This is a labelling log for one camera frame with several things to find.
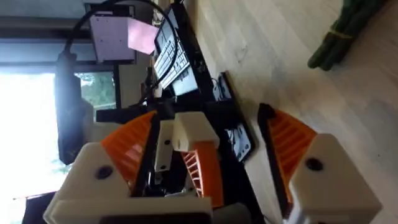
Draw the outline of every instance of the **desk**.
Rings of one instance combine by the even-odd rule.
[[[212,76],[229,71],[258,148],[246,171],[264,215],[281,223],[264,141],[265,102],[334,134],[383,204],[373,223],[398,223],[398,2],[368,25],[340,68],[307,60],[342,1],[185,0]]]

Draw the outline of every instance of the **black cable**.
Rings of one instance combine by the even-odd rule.
[[[166,13],[162,10],[162,8],[160,8],[158,5],[156,5],[155,3],[153,3],[152,1],[148,1],[148,0],[106,0],[104,2],[102,2],[100,4],[100,6],[112,6],[116,3],[119,2],[123,2],[123,1],[138,1],[138,2],[143,2],[146,3],[150,6],[152,6],[154,9],[158,10],[164,17],[164,19],[166,20],[166,22],[169,24],[170,27],[174,27],[171,20],[169,19],[168,15],[166,15]],[[67,43],[65,44],[65,48],[63,49],[64,52],[68,52],[70,53],[70,48],[72,46],[73,40],[75,39],[76,34],[78,33],[78,31],[81,29],[81,27],[83,26],[83,24],[88,21],[88,19],[93,16],[96,12],[98,11],[103,11],[103,8],[101,9],[101,7],[98,7],[96,9],[91,9],[90,11],[86,12],[86,14],[80,18],[80,20],[76,23],[76,25],[73,27],[72,29],[72,33],[70,34]],[[168,74],[169,71],[172,69],[175,60],[177,59],[177,52],[178,52],[178,44],[177,44],[177,33],[175,31],[175,29],[173,30],[173,38],[174,38],[174,54],[171,60],[171,63],[169,65],[169,67],[166,69],[166,71],[164,72],[164,74]],[[138,101],[138,104],[141,104],[145,101],[145,99],[147,98],[147,96],[150,95],[150,93],[154,90],[155,87],[157,87],[159,85],[159,83],[166,77],[166,75],[161,76],[153,85],[151,85],[148,89],[148,91],[141,96],[141,99]]]

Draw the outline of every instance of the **green bundle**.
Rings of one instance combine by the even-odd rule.
[[[340,17],[331,26],[321,46],[308,60],[308,66],[329,71],[335,63],[340,63],[370,18],[386,1],[344,0]]]

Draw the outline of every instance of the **tree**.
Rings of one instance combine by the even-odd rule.
[[[82,73],[79,78],[89,82],[81,87],[82,97],[93,106],[114,103],[116,100],[113,77],[109,73]]]

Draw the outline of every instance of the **computer keyboard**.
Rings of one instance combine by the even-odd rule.
[[[172,69],[169,71],[169,74],[164,73],[166,69],[170,66],[170,62],[174,54],[174,47],[174,39],[171,35],[154,65],[157,78],[161,78],[162,76],[167,75],[160,82],[163,88],[168,87],[189,66],[188,58],[185,55],[185,52],[182,50],[180,40],[178,40],[178,52],[175,63]]]

